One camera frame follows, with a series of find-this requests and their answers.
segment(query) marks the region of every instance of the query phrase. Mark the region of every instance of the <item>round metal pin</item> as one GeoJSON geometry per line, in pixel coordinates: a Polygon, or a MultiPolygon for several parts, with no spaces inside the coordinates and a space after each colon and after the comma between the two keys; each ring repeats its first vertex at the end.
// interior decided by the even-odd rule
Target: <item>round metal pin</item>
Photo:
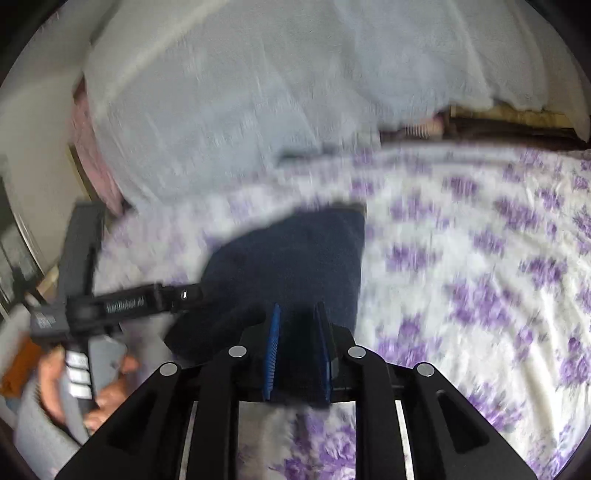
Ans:
{"type": "Polygon", "coordinates": [[[419,364],[417,367],[419,372],[424,377],[430,377],[435,373],[435,368],[431,364],[419,364]]]}
{"type": "Polygon", "coordinates": [[[246,355],[246,347],[242,345],[234,345],[230,350],[228,350],[228,354],[234,358],[240,358],[246,355]]]}
{"type": "Polygon", "coordinates": [[[348,350],[348,353],[353,358],[363,358],[365,356],[365,348],[355,345],[348,350]]]}
{"type": "Polygon", "coordinates": [[[170,377],[174,375],[178,370],[178,367],[175,364],[164,364],[160,367],[160,375],[163,377],[170,377]]]}

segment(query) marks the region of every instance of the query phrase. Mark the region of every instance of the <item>gray sleeve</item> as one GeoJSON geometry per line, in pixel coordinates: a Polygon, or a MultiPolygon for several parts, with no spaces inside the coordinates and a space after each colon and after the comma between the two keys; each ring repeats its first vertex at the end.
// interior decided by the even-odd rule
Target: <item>gray sleeve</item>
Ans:
{"type": "Polygon", "coordinates": [[[22,395],[14,443],[40,480],[53,480],[80,447],[41,408],[36,377],[22,395]]]}

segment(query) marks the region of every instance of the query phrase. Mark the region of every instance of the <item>wall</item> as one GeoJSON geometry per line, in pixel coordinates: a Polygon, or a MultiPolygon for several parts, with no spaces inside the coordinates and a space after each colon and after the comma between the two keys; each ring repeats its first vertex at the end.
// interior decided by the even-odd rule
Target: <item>wall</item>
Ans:
{"type": "Polygon", "coordinates": [[[59,256],[74,201],[83,190],[67,142],[72,91],[89,39],[111,0],[69,0],[29,42],[0,87],[0,155],[8,159],[17,209],[42,267],[59,256]]]}

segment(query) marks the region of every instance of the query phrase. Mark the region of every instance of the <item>floral bedsheet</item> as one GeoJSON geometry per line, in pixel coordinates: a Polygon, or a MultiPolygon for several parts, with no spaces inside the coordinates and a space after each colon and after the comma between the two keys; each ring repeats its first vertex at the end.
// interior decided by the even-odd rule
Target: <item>floral bedsheet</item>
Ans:
{"type": "MultiPolygon", "coordinates": [[[[105,241],[96,288],[194,281],[242,232],[364,200],[357,343],[395,364],[432,362],[551,479],[591,424],[586,154],[442,144],[295,163],[127,216],[105,241]]],[[[168,322],[126,328],[146,375],[169,355],[158,338],[168,322]]],[[[352,479],[353,406],[241,405],[239,463],[242,479],[352,479]]]]}

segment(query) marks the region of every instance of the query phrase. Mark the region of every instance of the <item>navy garment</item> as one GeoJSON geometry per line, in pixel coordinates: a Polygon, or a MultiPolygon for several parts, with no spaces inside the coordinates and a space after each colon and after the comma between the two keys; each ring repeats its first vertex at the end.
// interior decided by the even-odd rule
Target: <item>navy garment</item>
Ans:
{"type": "Polygon", "coordinates": [[[296,213],[231,241],[203,272],[203,307],[182,314],[164,342],[182,360],[207,362],[275,303],[294,322],[323,301],[328,320],[354,332],[364,241],[365,217],[347,206],[296,213]]]}

